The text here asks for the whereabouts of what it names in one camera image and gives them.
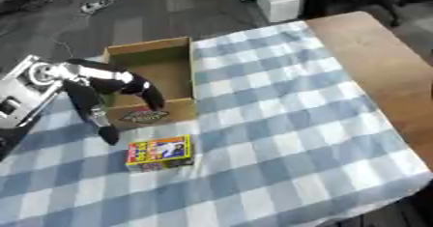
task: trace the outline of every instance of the robotic arm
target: robotic arm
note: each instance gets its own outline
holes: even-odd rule
[[[0,81],[0,128],[26,126],[62,91],[110,145],[117,143],[119,132],[108,122],[99,94],[136,95],[152,110],[164,107],[156,86],[135,73],[82,59],[49,64],[29,55]]]

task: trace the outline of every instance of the blue and white tablecloth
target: blue and white tablecloth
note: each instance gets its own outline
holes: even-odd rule
[[[431,179],[304,22],[194,45],[196,121],[109,147],[60,96],[0,163],[0,226],[316,226]],[[193,166],[126,171],[127,143],[181,134]]]

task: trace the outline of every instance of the wooden table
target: wooden table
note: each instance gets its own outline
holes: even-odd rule
[[[369,14],[307,23],[433,170],[433,69]]]

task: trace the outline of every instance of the gray carpet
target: gray carpet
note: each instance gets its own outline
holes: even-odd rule
[[[190,36],[213,36],[269,25],[254,2],[239,0],[116,0],[90,17],[81,3],[95,0],[53,0],[33,12],[0,16],[0,67],[11,69],[27,54],[62,61],[102,54],[112,44]],[[386,23],[387,16],[376,10]],[[415,52],[430,60],[433,48],[433,4],[401,10],[405,23],[393,32]],[[405,201],[334,226],[424,227]]]

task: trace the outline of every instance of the open cardboard box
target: open cardboard box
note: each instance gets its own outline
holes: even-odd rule
[[[149,79],[165,98],[163,110],[151,111],[136,96],[104,97],[107,117],[117,128],[148,127],[195,118],[190,38],[110,46],[105,49],[103,61]]]

